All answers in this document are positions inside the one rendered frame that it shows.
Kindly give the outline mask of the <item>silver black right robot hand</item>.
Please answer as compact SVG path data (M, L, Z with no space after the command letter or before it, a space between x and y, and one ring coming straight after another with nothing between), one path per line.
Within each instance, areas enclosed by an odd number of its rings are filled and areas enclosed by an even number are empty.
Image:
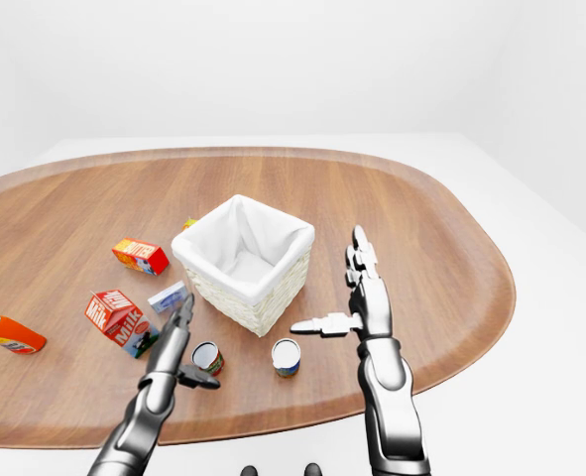
M373 244L361 225L354 227L352 241L345 251L350 314L329 312L324 317L303 320L291 326L292 333L318 333L326 338L344 336L354 330L361 341L393 336L388 290L376 269L378 259Z

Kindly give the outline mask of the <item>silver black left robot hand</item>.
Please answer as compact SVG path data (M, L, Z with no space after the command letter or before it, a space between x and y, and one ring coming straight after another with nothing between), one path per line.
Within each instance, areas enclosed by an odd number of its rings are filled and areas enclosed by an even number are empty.
M161 372L175 377L180 385L215 390L220 382L195 365L182 364L181 360L189 341L189 324L193 317L194 295L188 293L186 299L165 323L160 337L153 346L147 372Z

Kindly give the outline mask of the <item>white woven basket with liner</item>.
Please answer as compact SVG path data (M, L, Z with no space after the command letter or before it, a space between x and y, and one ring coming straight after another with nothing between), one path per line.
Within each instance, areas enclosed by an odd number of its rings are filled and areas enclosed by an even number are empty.
M178 234L175 257L200 295L262 337L303 287L314 227L236 194Z

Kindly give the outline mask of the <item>red green tin can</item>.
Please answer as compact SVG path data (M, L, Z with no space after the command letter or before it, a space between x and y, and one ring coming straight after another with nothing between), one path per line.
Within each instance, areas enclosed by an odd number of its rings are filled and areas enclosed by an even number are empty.
M218 346L212 341L204 341L191 352L191 361L200 370L217 376L224 367L224 358Z

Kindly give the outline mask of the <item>small blue white box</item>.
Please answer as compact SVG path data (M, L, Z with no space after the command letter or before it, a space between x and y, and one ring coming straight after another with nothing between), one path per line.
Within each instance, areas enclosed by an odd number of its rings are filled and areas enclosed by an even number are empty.
M156 295L148 298L148 304L156 313L162 313L168 309L181 306L187 298L188 290L183 281L169 286Z

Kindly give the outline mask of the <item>red milk carton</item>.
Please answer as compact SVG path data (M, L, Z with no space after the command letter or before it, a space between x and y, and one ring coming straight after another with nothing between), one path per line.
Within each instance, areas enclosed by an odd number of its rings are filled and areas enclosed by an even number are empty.
M159 330L121 291L94 294L84 315L134 358L141 357L159 338Z

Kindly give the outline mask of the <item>orange red butter box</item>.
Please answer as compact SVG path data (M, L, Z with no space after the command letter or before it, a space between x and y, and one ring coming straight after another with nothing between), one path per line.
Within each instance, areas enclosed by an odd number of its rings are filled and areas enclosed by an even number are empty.
M153 276L159 275L170 263L160 246L129 237L116 244L112 252L126 268Z

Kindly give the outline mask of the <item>blue yellow tin can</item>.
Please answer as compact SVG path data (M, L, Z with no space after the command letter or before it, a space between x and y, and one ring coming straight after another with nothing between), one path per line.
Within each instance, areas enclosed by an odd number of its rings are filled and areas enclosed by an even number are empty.
M272 349L273 366L280 377L289 378L295 375L300 364L300 348L289 338L278 340Z

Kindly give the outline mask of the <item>orange bottle with white cap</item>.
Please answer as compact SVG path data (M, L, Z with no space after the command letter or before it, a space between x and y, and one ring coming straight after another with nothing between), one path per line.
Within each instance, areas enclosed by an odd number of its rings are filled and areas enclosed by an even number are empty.
M6 316L0 315L0 346L16 354L40 351L47 339L36 331Z

